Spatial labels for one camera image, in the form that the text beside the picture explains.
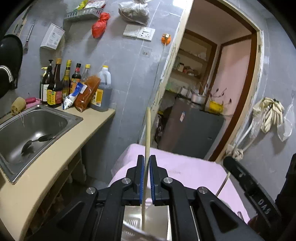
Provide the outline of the wooden chopstick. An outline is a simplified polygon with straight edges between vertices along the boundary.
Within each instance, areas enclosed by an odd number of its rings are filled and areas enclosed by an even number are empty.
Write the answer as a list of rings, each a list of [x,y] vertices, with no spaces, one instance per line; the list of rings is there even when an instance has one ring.
[[[147,123],[145,128],[145,164],[144,164],[144,189],[142,197],[142,230],[145,229],[145,200],[147,197],[147,180],[149,174],[149,153],[151,144],[151,109],[147,107]]]

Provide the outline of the grey cabinet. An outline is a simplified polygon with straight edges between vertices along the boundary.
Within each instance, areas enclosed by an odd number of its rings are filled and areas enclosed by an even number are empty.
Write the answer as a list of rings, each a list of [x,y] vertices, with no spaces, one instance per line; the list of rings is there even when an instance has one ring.
[[[203,111],[197,104],[177,98],[172,106],[158,149],[203,159],[220,132],[225,118]]]

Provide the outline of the large oil jug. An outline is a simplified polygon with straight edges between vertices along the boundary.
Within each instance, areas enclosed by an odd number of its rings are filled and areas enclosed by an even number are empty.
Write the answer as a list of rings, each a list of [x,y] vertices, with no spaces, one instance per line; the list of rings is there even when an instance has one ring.
[[[109,109],[112,93],[111,73],[108,71],[107,65],[102,66],[98,76],[100,78],[100,85],[92,97],[90,107],[97,111],[105,112]]]

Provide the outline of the cream rubber gloves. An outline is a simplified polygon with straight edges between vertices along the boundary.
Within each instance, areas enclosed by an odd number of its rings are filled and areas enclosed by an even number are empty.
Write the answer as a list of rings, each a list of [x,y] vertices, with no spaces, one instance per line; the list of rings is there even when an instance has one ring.
[[[259,126],[263,133],[269,132],[272,125],[283,123],[283,111],[285,108],[275,98],[264,97],[253,106],[253,117],[258,116]]]

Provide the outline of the black spoon in sink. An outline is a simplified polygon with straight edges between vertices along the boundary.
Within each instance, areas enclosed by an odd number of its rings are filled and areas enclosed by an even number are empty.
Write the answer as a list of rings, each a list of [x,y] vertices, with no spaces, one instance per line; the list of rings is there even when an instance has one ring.
[[[41,136],[41,137],[39,137],[39,138],[36,139],[36,140],[29,140],[29,141],[27,141],[27,142],[24,144],[24,146],[23,146],[23,148],[22,148],[22,150],[21,150],[21,154],[25,153],[25,152],[27,151],[27,149],[28,149],[28,148],[32,145],[32,143],[34,143],[34,142],[47,142],[47,141],[52,140],[52,139],[54,139],[54,138],[55,138],[55,135],[53,135],[53,134],[49,134],[49,135]]]

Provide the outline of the white blue packet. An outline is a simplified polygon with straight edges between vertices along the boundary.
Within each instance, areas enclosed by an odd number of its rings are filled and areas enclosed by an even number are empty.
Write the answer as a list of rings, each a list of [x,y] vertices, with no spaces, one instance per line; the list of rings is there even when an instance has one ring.
[[[86,87],[87,85],[84,83],[77,83],[74,92],[66,96],[66,98],[64,99],[64,102],[62,104],[62,109],[66,110],[70,108],[74,104],[74,101],[76,100],[77,96],[80,93],[83,93]]]

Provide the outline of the stainless steel sink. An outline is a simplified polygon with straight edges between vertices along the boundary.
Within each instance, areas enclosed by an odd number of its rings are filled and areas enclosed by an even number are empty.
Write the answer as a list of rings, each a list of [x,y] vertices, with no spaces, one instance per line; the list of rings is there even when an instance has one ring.
[[[16,184],[29,166],[55,141],[83,121],[82,117],[44,105],[36,105],[1,124],[1,169]],[[21,154],[24,144],[53,134],[47,142],[34,142]]]

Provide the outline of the clear yellow cap bottle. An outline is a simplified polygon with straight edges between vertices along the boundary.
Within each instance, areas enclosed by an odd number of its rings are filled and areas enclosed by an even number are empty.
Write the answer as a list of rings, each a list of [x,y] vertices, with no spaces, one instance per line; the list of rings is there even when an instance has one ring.
[[[87,80],[87,78],[89,77],[90,67],[91,67],[90,64],[86,64],[86,65],[85,65],[84,72],[83,72],[83,74],[82,74],[82,76],[81,76],[81,79],[80,79],[80,82],[81,82],[81,83],[85,83],[86,80]]]

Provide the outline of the yellow cap sauce bottle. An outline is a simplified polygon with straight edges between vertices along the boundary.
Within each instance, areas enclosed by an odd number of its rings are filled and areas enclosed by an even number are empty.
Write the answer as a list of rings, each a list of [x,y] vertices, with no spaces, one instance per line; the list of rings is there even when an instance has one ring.
[[[67,60],[66,62],[66,68],[64,72],[64,76],[62,79],[62,84],[63,84],[63,91],[62,91],[62,99],[64,100],[70,90],[70,68],[71,68],[72,60]]]

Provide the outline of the dark soy sauce bottle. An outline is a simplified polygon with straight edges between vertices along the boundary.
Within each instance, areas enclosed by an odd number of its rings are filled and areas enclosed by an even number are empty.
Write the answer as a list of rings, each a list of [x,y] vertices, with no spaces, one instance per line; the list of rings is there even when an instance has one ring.
[[[62,103],[63,84],[60,80],[61,58],[56,59],[53,78],[47,88],[47,104],[49,107],[56,108]]]

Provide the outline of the dark pump bottle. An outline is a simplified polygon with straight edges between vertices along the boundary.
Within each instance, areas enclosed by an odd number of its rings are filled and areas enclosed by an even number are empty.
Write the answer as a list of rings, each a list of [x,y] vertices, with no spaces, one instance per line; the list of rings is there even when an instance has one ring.
[[[51,80],[53,79],[52,62],[52,59],[49,60],[49,66],[46,67],[46,72],[43,74],[43,78],[40,83],[40,99],[42,104],[47,104],[47,89]]]

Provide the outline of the orange tape measure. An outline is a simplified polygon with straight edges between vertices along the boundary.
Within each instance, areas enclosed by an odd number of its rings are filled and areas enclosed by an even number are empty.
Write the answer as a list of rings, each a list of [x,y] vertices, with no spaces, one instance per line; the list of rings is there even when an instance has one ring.
[[[168,45],[171,42],[171,35],[168,33],[162,34],[161,43],[163,45]]]

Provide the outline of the red plastic bag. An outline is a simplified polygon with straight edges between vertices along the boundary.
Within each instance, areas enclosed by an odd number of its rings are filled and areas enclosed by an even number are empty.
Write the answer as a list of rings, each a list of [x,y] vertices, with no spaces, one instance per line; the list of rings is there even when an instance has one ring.
[[[98,21],[92,25],[91,31],[92,36],[94,39],[101,38],[101,36],[104,34],[106,27],[107,27],[107,21],[110,19],[109,13],[101,13]]]

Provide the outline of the clear bag of goods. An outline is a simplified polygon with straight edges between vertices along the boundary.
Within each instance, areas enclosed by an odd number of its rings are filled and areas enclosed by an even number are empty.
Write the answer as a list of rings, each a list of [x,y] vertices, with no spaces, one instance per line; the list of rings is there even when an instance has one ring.
[[[146,25],[149,21],[149,1],[124,1],[118,4],[119,14],[131,23]]]

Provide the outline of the brown door frame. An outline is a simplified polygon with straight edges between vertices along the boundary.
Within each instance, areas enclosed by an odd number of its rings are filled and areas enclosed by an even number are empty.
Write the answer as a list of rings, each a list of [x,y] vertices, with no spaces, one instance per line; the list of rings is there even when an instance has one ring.
[[[215,161],[226,149],[228,139],[238,126],[242,112],[249,102],[257,52],[257,30],[237,12],[219,1],[194,1],[186,25],[184,39],[204,42],[206,50],[199,51],[181,44],[181,49],[196,54],[206,62],[200,83],[201,95],[209,102],[224,106],[225,122],[210,150],[203,158]]]

